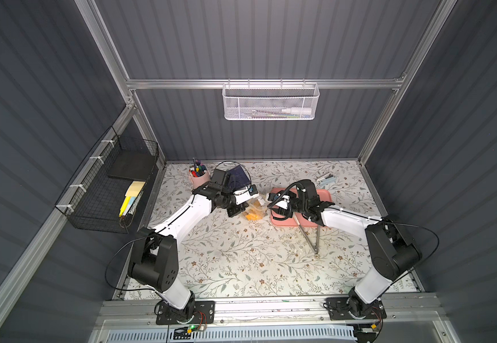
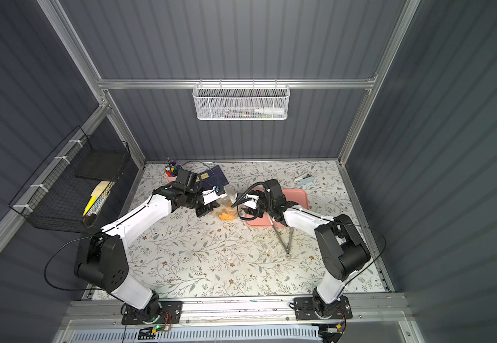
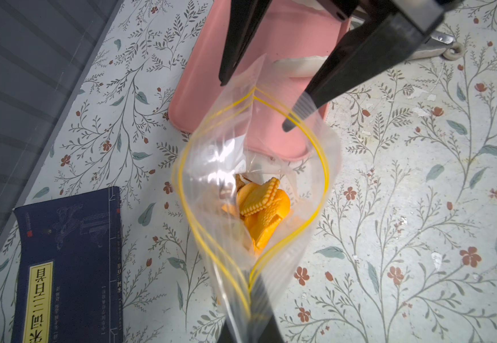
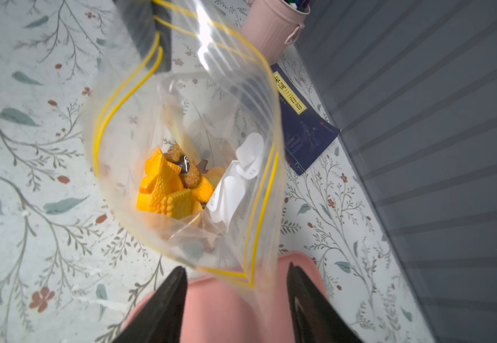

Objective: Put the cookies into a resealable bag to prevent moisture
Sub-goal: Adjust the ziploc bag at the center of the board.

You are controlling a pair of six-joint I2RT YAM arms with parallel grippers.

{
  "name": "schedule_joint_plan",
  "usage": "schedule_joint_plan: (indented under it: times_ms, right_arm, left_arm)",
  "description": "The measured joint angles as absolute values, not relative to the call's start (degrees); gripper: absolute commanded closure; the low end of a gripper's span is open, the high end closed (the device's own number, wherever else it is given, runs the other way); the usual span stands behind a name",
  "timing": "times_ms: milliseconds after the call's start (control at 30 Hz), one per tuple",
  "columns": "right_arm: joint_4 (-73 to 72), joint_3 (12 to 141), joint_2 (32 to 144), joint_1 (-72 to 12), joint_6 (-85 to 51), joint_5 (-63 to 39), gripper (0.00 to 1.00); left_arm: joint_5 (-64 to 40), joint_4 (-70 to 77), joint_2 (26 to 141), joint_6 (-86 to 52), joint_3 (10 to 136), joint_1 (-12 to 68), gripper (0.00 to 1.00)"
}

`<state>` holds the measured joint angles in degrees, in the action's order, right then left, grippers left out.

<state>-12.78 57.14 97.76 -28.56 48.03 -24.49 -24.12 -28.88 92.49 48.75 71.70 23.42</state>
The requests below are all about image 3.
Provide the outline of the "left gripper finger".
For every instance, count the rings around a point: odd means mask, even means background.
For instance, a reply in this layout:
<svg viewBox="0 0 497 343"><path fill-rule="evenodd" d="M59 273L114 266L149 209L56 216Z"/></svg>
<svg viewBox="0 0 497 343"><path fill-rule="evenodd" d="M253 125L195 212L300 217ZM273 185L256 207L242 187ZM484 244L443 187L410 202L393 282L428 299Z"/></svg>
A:
<svg viewBox="0 0 497 343"><path fill-rule="evenodd" d="M218 342L283 342L274 314L285 290L285 272L264 271L257 278L247 296L248 309L244 308L241 295L220 272L216 271L217 297L225 323Z"/></svg>

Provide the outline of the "metal kitchen tongs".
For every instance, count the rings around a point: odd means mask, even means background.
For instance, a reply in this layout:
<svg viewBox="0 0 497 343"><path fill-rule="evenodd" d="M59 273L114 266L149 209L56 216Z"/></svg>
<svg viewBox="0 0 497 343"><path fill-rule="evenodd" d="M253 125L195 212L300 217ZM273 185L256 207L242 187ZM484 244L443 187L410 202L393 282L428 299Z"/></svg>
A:
<svg viewBox="0 0 497 343"><path fill-rule="evenodd" d="M359 56L368 54L368 60L376 61L379 65L389 68L406 60L428 59L443 57L449 61L460 59L466 52L465 45L453 36L434 31L421 45L410 49L407 42L397 41L378 42L368 48L360 48ZM279 59L272 63L271 68L278 74L291 78L309 78L314 76L324 65L326 56L310 56L299 58Z"/></svg>

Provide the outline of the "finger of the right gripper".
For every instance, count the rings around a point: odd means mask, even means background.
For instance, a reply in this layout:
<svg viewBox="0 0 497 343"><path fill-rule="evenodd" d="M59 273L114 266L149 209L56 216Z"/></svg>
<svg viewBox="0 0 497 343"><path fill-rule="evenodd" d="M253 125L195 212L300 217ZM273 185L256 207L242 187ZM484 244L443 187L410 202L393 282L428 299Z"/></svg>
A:
<svg viewBox="0 0 497 343"><path fill-rule="evenodd" d="M410 49L415 49L424 41L424 32L420 32L403 15L393 14L378 21L368 20L346 33L335 49L327 57L324 65L304 90L293 106L300 120L308 115L302 109L305 100L311 100L318 109L325 103L363 84L365 81L393 67L383 67L376 61L369 61L368 54L359 56L360 48L368 48L378 42L407 42Z"/></svg>
<svg viewBox="0 0 497 343"><path fill-rule="evenodd" d="M229 26L219 69L221 86L233 77L271 0L231 0Z"/></svg>

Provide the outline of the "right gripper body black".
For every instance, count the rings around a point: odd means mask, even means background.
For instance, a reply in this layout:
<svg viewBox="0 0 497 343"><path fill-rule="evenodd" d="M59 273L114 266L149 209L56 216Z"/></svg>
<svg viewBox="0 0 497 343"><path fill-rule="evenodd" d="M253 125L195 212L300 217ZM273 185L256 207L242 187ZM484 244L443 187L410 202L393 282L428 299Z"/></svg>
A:
<svg viewBox="0 0 497 343"><path fill-rule="evenodd" d="M385 18L388 15L401 14L420 32L435 30L445 14L461 6L461 0L391 0L391 1L304 1L304 6L317 11L328 11L340 21L357 17L364 21Z"/></svg>

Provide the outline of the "clear resealable bag yellow zip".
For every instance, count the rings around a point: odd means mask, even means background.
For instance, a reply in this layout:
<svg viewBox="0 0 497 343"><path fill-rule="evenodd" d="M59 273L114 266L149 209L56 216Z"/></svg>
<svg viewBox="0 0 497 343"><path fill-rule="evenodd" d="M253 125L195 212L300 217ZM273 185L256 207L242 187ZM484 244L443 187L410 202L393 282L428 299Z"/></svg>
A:
<svg viewBox="0 0 497 343"><path fill-rule="evenodd" d="M221 338L279 341L274 307L331 193L340 143L263 56L227 84L177 157L174 188L226 316Z"/></svg>

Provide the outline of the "yellow cookie pile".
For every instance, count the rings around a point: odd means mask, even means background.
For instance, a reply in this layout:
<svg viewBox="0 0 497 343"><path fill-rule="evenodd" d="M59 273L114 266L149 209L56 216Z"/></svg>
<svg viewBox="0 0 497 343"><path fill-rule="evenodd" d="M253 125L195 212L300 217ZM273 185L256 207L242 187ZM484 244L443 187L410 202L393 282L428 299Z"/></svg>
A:
<svg viewBox="0 0 497 343"><path fill-rule="evenodd" d="M259 256L290 213L291 201L275 177L258 184L237 174L235 182L235 202L223 204L221 210L243 222L251 239L251 250Z"/></svg>

